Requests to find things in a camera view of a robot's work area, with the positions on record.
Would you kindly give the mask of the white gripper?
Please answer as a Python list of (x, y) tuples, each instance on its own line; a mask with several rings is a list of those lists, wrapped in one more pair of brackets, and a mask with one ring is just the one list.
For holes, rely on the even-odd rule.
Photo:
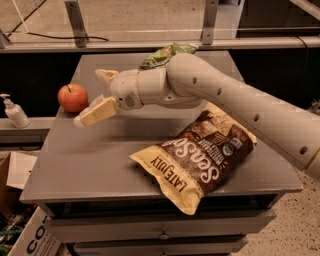
[(73, 123), (78, 128), (91, 126), (114, 116), (119, 111), (119, 105), (125, 110), (140, 108), (137, 87), (139, 71), (137, 69), (120, 73), (116, 70), (97, 69), (95, 74), (107, 88), (110, 87), (110, 93), (113, 97), (100, 95), (95, 98), (74, 118)]

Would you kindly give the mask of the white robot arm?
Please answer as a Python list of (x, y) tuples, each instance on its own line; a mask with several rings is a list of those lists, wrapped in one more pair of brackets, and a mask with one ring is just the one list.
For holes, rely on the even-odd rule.
[(148, 104), (193, 108), (206, 100), (320, 181), (320, 117), (236, 80), (196, 55), (177, 54), (156, 69), (98, 69), (96, 75), (110, 96), (95, 98), (74, 118), (77, 127), (107, 119), (120, 109)]

